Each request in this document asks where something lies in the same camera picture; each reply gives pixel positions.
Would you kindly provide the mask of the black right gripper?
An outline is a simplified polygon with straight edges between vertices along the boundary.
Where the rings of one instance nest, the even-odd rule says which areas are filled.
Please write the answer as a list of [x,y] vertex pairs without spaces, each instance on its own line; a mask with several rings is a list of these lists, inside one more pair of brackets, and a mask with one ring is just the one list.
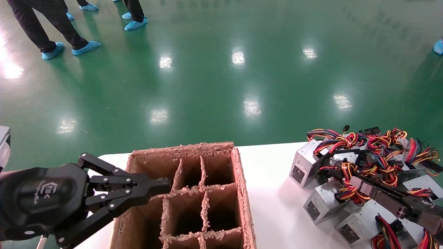
[[371,178],[351,178],[351,186],[375,200],[398,218],[410,216],[410,221],[425,228],[438,242],[443,242],[443,208],[440,205],[413,200],[408,194],[388,187]]

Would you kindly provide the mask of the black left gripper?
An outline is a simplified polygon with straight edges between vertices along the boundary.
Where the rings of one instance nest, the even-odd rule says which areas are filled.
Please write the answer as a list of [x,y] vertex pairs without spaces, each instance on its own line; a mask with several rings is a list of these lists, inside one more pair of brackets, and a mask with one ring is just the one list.
[[[85,168],[99,173],[89,177]],[[109,194],[87,196],[89,186]],[[52,234],[61,248],[75,248],[129,208],[171,191],[169,178],[128,173],[89,153],[78,166],[1,173],[1,241]]]

